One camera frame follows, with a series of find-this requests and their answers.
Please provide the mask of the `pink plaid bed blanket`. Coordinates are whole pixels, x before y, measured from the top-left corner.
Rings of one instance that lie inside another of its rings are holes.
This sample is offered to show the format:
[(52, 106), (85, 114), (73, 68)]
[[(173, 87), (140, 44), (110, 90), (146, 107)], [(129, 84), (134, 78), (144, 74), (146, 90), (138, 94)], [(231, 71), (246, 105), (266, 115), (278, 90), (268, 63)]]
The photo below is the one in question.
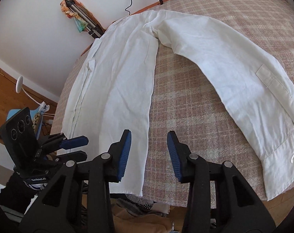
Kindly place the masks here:
[[(180, 0), (149, 10), (202, 15), (227, 24), (276, 58), (294, 84), (294, 10), (284, 0)], [(88, 54), (77, 61), (66, 81), (55, 133), (62, 131), (69, 94)], [(158, 46), (156, 55), (149, 121), (144, 182), (138, 196), (185, 205), (186, 187), (176, 183), (166, 148), (166, 135), (174, 130), (181, 142), (206, 160), (232, 161), (258, 196), (269, 200), (261, 161), (212, 84), (195, 63), (164, 45)]]

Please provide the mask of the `white button-up shirt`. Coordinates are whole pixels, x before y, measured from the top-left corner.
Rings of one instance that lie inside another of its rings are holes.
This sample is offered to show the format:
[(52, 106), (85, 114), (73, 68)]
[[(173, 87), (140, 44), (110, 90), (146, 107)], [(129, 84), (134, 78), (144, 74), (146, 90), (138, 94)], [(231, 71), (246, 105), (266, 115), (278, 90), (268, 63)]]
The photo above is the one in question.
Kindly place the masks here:
[(158, 46), (195, 63), (261, 161), (267, 199), (294, 182), (294, 84), (276, 58), (227, 24), (149, 10), (96, 39), (69, 94), (62, 131), (85, 135), (89, 159), (129, 129), (130, 161), (113, 192), (141, 195)]

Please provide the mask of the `leopard print cloth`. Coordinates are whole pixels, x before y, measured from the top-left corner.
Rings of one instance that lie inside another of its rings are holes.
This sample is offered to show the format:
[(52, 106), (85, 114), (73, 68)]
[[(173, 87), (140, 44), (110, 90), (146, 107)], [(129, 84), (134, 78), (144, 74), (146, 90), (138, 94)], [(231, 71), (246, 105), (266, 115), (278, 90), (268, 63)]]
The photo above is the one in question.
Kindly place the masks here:
[(32, 119), (32, 123), (33, 123), (33, 130), (34, 133), (37, 135), (38, 133), (40, 133), (40, 126), (42, 124), (43, 121), (43, 117), (41, 113), (36, 113)]

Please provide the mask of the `folded silver tripod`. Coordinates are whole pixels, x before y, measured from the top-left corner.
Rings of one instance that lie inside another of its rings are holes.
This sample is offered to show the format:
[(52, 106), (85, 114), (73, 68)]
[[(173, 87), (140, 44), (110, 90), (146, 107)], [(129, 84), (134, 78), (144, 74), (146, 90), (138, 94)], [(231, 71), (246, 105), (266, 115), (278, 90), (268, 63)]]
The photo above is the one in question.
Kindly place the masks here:
[(66, 6), (73, 13), (76, 13), (84, 22), (85, 28), (89, 29), (89, 35), (93, 38), (100, 38), (104, 34), (104, 29), (100, 26), (100, 23), (91, 19), (82, 9), (80, 9), (73, 0), (65, 0)]

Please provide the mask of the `colourful orange scarf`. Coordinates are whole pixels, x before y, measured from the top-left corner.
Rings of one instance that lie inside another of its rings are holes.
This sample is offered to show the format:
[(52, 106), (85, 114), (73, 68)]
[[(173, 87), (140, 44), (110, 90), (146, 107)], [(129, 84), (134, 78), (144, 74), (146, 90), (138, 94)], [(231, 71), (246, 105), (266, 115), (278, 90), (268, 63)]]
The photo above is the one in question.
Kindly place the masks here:
[[(85, 8), (85, 6), (79, 2), (78, 0), (73, 0), (76, 5), (82, 9), (88, 16), (91, 17), (91, 19), (95, 20), (95, 22), (97, 23), (100, 23), (95, 17), (94, 15)], [(89, 32), (89, 29), (88, 28), (85, 28), (85, 22), (76, 14), (76, 13), (73, 13), (69, 10), (69, 8), (66, 6), (65, 4), (65, 0), (62, 0), (61, 3), (60, 3), (60, 9), (61, 11), (66, 15), (67, 18), (72, 18), (75, 22), (75, 25), (78, 29), (78, 31), (81, 33), (81, 32)]]

